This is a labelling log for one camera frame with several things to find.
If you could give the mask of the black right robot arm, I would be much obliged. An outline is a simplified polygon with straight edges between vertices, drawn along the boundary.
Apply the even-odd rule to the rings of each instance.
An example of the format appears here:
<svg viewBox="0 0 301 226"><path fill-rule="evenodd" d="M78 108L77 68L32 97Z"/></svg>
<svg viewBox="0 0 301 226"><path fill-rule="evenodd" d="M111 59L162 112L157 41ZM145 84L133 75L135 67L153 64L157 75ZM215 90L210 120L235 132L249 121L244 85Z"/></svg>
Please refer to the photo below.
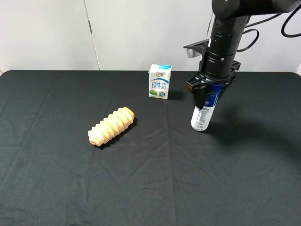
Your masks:
<svg viewBox="0 0 301 226"><path fill-rule="evenodd" d="M214 0L212 10L215 15L209 39L184 46L187 55L193 58L201 55L196 75L186 82L186 87L194 95L196 107L202 108L214 85L220 85L218 96L221 97L235 80L235 71L241 64L235 61L235 55L241 37L251 16L272 14L277 17L283 13L292 16L301 8L299 0Z"/></svg>

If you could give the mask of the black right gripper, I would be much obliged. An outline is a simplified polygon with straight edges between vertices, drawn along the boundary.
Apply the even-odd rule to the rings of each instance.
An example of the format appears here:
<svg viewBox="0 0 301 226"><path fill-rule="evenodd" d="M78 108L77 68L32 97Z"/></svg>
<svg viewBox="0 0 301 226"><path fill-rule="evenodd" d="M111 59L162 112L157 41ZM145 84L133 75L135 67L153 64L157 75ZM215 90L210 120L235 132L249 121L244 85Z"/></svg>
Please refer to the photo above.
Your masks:
<svg viewBox="0 0 301 226"><path fill-rule="evenodd" d="M234 73L240 69L241 63L233 61L230 72L225 78L214 78L204 72L197 72L190 80L186 81L185 87L192 91L195 106L202 109L205 101L211 95L208 85L223 84L219 96L222 97L231 83L236 79Z"/></svg>

